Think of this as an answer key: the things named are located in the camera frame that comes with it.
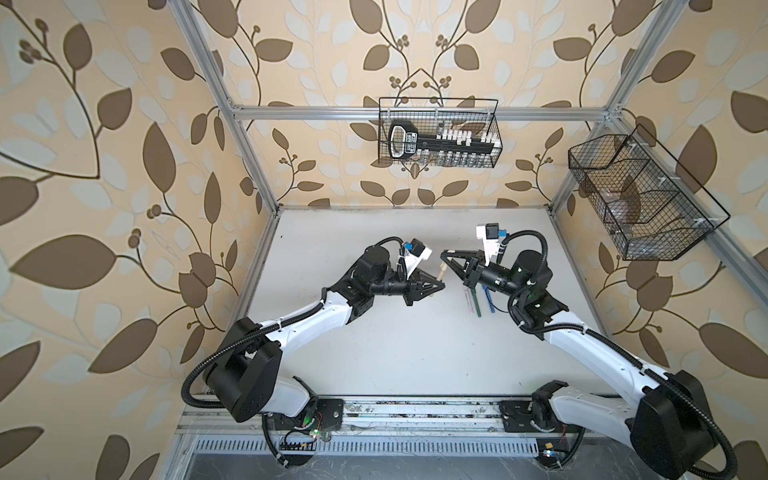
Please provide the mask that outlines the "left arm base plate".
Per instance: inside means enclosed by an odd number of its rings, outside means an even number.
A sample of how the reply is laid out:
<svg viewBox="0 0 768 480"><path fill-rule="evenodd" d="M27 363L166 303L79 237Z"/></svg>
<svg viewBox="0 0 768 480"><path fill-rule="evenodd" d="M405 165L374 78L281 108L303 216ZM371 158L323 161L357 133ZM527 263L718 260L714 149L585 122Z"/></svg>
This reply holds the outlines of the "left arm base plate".
<svg viewBox="0 0 768 480"><path fill-rule="evenodd" d="M337 431L342 426L344 406L341 398L314 397L295 417L268 413L268 426L283 431Z"/></svg>

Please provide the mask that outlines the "tan pen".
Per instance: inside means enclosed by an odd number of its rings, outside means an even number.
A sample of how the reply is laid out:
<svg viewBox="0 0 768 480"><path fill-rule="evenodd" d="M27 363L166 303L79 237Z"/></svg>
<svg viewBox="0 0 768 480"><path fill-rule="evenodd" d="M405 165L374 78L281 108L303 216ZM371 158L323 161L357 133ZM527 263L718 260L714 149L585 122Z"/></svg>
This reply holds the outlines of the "tan pen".
<svg viewBox="0 0 768 480"><path fill-rule="evenodd" d="M444 275L445 275L445 272L446 272L447 268L448 268L448 267L447 267L447 264L445 264L445 263L441 263L441 265L440 265L440 270L439 270L439 273L438 273L438 275L437 275L437 280L439 280L439 281L442 281L442 279L443 279L443 277L444 277Z"/></svg>

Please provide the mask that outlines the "pink pen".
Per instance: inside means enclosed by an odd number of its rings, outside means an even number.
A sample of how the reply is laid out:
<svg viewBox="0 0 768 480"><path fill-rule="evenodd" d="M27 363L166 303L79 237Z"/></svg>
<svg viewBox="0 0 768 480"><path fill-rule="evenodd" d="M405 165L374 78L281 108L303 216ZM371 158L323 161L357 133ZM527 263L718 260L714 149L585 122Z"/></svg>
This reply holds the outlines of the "pink pen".
<svg viewBox="0 0 768 480"><path fill-rule="evenodd" d="M466 302L467 302L467 306L468 306L469 312L470 312L470 314L475 315L476 311L475 311L475 306L474 306L474 301L473 301L473 297L472 297L472 294L471 294L471 290L468 287L466 287L466 286L463 286L463 290L464 290L464 295L465 295L465 298L466 298Z"/></svg>

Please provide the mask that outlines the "green pen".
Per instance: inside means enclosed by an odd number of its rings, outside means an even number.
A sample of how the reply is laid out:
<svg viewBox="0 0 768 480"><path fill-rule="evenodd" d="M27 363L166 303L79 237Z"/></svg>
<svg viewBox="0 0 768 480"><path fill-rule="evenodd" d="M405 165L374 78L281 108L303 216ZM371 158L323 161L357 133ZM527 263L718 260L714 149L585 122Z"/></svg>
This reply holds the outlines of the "green pen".
<svg viewBox="0 0 768 480"><path fill-rule="evenodd" d="M472 298L472 302L473 302L473 307L474 307L475 313L476 313L478 318L481 318L482 317L482 312L481 312L481 309L480 309L480 303L478 301L477 292L476 292L475 287L470 288L470 294L471 294L471 298Z"/></svg>

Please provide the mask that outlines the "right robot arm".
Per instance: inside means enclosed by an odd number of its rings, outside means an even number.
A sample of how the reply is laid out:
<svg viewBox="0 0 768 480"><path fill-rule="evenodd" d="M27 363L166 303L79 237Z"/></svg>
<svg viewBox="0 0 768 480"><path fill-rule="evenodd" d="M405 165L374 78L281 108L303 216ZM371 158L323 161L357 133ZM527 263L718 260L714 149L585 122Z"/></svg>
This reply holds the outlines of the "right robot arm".
<svg viewBox="0 0 768 480"><path fill-rule="evenodd" d="M738 473L734 447L711 415L701 382L686 371L672 374L641 360L590 328L547 290L552 278L546 238L534 230L502 233L481 228L477 251L445 250L440 258L470 288L506 295L519 329L569 354L615 392L612 397L551 381L534 392L534 422L575 425L620 442L656 474L703 479Z"/></svg>

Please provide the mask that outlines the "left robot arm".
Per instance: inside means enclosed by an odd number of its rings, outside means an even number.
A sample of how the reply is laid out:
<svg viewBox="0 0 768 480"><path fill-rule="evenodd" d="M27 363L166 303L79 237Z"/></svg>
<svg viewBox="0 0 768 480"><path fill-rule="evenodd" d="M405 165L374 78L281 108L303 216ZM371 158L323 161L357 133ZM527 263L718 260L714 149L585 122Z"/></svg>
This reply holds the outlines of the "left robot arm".
<svg viewBox="0 0 768 480"><path fill-rule="evenodd" d="M420 267L431 253L418 239L387 237L367 247L316 302L264 323L237 320L216 352L182 383L183 402L225 409L238 423L258 414L312 420L317 395L305 381L287 376L283 360L360 318L378 296L400 297L412 306L443 290L444 283Z"/></svg>

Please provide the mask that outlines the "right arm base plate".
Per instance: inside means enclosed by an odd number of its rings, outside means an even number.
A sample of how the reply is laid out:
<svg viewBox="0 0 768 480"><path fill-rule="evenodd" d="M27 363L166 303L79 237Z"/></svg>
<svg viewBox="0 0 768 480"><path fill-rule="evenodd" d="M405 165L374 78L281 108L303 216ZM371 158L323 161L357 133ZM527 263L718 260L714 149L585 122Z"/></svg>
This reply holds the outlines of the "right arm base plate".
<svg viewBox="0 0 768 480"><path fill-rule="evenodd" d="M530 398L503 400L498 406L507 433L561 435L581 431L579 426L562 423L550 407Z"/></svg>

